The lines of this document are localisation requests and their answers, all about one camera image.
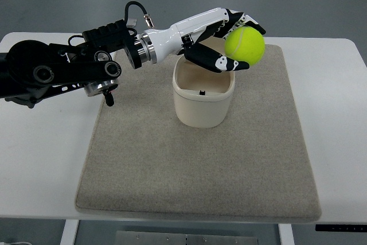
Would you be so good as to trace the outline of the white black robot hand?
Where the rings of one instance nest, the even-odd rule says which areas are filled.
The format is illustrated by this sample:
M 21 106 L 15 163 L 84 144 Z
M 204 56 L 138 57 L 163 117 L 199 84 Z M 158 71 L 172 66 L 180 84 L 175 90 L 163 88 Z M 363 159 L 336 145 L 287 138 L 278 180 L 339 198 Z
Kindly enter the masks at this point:
M 201 42 L 210 37 L 226 40 L 239 28 L 249 28 L 261 36 L 265 29 L 240 11 L 214 8 L 172 24 L 166 30 L 148 29 L 138 36 L 138 54 L 142 63 L 160 63 L 169 54 L 184 55 L 194 64 L 215 73 L 246 70 L 249 60 L 240 61 L 221 54 Z

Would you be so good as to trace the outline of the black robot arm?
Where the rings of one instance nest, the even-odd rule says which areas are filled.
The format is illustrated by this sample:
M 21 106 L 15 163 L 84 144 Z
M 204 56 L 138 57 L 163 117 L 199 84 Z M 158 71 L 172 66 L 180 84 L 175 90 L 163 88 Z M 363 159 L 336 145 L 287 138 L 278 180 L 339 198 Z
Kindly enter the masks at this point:
M 114 105 L 121 66 L 111 53 L 124 49 L 133 68 L 155 61 L 153 44 L 125 20 L 82 32 L 84 42 L 46 44 L 23 40 L 1 53 L 1 98 L 33 108 L 40 101 L 85 88 L 88 96 L 102 94 Z

